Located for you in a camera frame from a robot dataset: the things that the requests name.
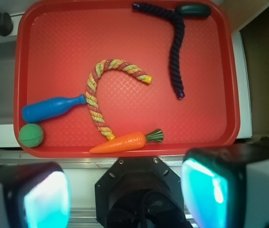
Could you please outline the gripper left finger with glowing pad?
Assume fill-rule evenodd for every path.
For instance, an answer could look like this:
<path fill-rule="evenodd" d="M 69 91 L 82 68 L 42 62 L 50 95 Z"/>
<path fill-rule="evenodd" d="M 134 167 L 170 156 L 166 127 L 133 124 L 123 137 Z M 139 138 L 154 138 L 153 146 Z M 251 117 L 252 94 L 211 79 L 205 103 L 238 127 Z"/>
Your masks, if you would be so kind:
<path fill-rule="evenodd" d="M 66 228 L 68 176 L 55 162 L 0 165 L 0 228 Z"/>

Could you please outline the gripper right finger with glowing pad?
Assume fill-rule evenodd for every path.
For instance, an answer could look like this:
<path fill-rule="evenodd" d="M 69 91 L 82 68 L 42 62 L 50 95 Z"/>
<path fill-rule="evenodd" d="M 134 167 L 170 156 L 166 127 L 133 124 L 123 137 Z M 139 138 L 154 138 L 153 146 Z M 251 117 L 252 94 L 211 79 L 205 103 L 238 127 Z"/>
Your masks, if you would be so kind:
<path fill-rule="evenodd" d="M 269 143 L 190 149 L 181 189 L 201 228 L 269 228 Z"/>

